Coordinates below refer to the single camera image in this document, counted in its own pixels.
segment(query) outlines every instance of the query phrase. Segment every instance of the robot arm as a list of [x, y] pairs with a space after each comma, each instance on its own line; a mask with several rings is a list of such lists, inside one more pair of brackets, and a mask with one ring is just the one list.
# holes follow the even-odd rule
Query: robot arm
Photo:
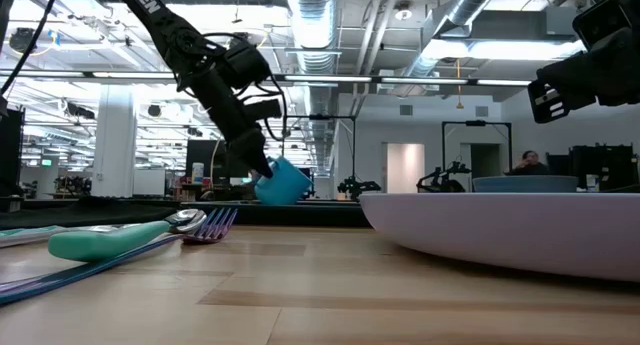
[[229, 151], [270, 178], [271, 168], [263, 152], [265, 138], [256, 121], [280, 117], [280, 107], [274, 106], [275, 100], [244, 106], [232, 90], [271, 76], [260, 52], [241, 38], [227, 50], [208, 40], [206, 34], [200, 34], [160, 0], [122, 1], [149, 31], [156, 49], [175, 74], [178, 91], [190, 88], [222, 132]]
[[573, 28], [587, 52], [538, 70], [528, 87], [535, 121], [547, 123], [596, 101], [639, 103], [639, 27], [640, 0], [602, 0], [576, 17]]

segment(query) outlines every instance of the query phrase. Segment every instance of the white bowl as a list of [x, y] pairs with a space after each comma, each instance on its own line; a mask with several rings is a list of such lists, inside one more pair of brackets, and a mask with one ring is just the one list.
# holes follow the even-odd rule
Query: white bowl
[[640, 281], [640, 194], [363, 194], [371, 225], [426, 253]]

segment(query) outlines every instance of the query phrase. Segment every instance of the wooden table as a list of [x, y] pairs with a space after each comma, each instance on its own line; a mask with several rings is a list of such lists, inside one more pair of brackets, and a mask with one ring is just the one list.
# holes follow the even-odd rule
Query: wooden table
[[[0, 250], [0, 281], [74, 264]], [[372, 230], [236, 227], [0, 308], [0, 344], [638, 345], [638, 286], [476, 266]]]

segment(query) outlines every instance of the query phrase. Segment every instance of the person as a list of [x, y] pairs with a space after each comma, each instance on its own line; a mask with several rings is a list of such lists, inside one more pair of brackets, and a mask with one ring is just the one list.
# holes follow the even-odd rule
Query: person
[[522, 161], [505, 175], [549, 175], [549, 168], [540, 162], [537, 152], [527, 150], [522, 154]]

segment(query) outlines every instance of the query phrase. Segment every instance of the blue plastic cup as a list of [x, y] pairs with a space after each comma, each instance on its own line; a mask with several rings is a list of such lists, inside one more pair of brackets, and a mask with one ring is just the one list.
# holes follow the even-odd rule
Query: blue plastic cup
[[271, 161], [273, 176], [261, 177], [255, 186], [256, 196], [266, 205], [293, 205], [309, 189], [312, 182], [289, 160], [280, 156]]

